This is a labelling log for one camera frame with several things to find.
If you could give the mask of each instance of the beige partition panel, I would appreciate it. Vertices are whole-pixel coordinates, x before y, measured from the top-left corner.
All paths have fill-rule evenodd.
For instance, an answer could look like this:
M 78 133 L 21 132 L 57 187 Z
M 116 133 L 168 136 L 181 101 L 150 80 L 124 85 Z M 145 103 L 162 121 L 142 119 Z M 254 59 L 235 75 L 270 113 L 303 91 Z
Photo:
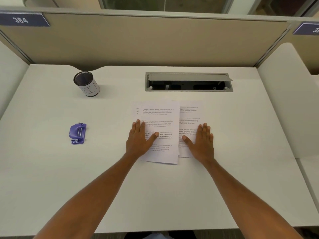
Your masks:
M 51 27 L 0 26 L 36 64 L 253 67 L 285 21 L 43 12 Z
M 310 35 L 293 35 L 293 32 L 299 27 L 302 22 L 292 22 L 289 32 L 274 46 L 271 52 L 258 64 L 258 67 L 268 58 L 281 44 L 292 43 L 297 50 L 302 61 L 305 63 L 309 72 L 319 74 L 319 36 Z

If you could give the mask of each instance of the cubicle partition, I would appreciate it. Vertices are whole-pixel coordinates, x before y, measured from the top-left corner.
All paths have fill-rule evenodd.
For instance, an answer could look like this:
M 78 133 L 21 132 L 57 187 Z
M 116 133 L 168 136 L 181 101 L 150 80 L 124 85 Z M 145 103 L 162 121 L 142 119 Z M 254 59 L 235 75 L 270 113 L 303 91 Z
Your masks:
M 82 70 L 106 65 L 258 67 L 281 43 L 291 42 L 308 69 L 319 70 L 319 37 L 292 35 L 312 18 L 64 8 L 27 12 L 43 13 L 50 27 L 0 26 L 0 40 L 28 63 Z

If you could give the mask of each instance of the paper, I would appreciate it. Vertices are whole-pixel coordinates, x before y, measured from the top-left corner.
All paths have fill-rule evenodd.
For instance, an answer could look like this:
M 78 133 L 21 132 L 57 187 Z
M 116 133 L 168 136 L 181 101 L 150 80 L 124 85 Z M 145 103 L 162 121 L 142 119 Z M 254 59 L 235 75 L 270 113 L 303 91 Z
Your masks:
M 179 122 L 179 157 L 192 157 L 192 153 L 182 140 L 187 136 L 195 143 L 197 128 L 203 123 L 201 101 L 180 101 L 180 122 Z
M 154 132 L 159 137 L 140 160 L 160 163 L 178 163 L 178 137 L 180 104 L 178 101 L 136 102 L 132 106 L 133 120 L 145 122 L 145 136 L 148 139 Z

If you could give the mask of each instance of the right hand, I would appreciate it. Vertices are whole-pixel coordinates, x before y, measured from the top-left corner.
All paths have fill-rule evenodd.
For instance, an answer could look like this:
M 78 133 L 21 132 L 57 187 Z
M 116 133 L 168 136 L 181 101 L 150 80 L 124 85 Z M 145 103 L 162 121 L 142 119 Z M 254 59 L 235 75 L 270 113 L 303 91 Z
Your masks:
M 204 166 L 214 161 L 214 135 L 210 132 L 211 128 L 204 123 L 197 128 L 195 144 L 185 135 L 182 136 L 194 158 Z

